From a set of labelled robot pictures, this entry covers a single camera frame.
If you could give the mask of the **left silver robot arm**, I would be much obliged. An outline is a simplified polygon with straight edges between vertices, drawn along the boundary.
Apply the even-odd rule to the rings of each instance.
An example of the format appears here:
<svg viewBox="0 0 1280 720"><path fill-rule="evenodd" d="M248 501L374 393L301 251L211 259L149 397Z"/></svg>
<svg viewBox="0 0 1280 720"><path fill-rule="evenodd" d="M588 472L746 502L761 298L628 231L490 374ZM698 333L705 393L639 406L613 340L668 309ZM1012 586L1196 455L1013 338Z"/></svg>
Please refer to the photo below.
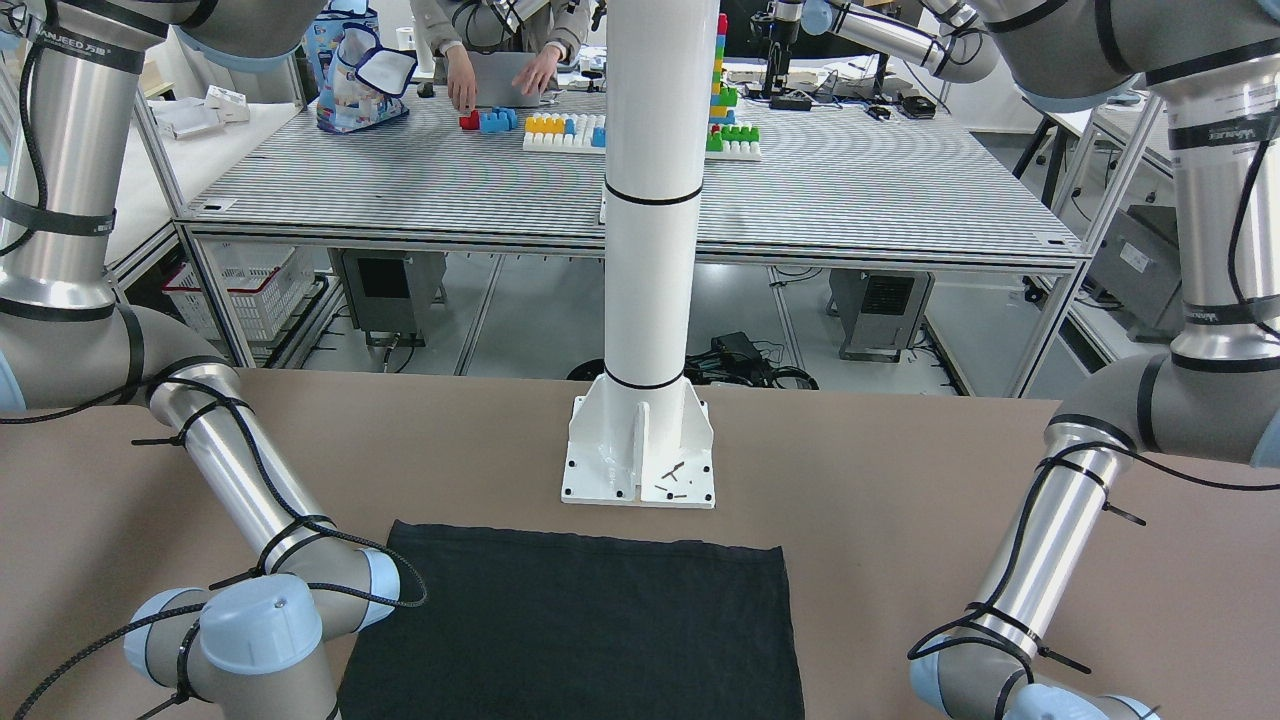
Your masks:
<svg viewBox="0 0 1280 720"><path fill-rule="evenodd" d="M1093 374L1046 451L973 602L910 651L954 719L1155 719L1037 675L1044 633L1115 480L1142 454L1277 465L1277 4L975 1L1015 82L1085 108L1143 76L1167 108L1185 320L1167 351Z"/></svg>

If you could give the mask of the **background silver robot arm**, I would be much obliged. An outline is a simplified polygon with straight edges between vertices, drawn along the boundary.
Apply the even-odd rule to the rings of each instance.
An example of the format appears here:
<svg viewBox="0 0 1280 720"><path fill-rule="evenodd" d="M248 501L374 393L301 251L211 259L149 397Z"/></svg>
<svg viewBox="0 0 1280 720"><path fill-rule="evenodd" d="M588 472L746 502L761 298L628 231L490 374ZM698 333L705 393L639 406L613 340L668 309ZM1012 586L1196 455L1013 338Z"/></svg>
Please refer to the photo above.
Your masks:
<svg viewBox="0 0 1280 720"><path fill-rule="evenodd" d="M774 26L783 47L794 31L835 35L920 67L943 82L969 85L984 79L1000 59L996 42L978 13L964 1L923 1L938 23L936 33L870 10L854 1L772 1Z"/></svg>

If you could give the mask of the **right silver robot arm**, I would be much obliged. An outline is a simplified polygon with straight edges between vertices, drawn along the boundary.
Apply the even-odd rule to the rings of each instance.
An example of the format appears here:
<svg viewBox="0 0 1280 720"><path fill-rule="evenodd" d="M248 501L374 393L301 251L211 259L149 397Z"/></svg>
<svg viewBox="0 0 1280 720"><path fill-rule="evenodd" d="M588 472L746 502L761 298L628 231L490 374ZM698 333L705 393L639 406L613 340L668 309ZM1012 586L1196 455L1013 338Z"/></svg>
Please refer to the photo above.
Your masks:
<svg viewBox="0 0 1280 720"><path fill-rule="evenodd" d="M387 618L389 553L339 532L273 447L236 369L175 319L120 302L106 278L146 53L170 31L233 60L275 61L320 1L5 1L28 44L3 191L3 410L51 420L140 405L173 429L244 538L251 571L168 591L118 632L175 702L228 719L338 719L324 644Z"/></svg>

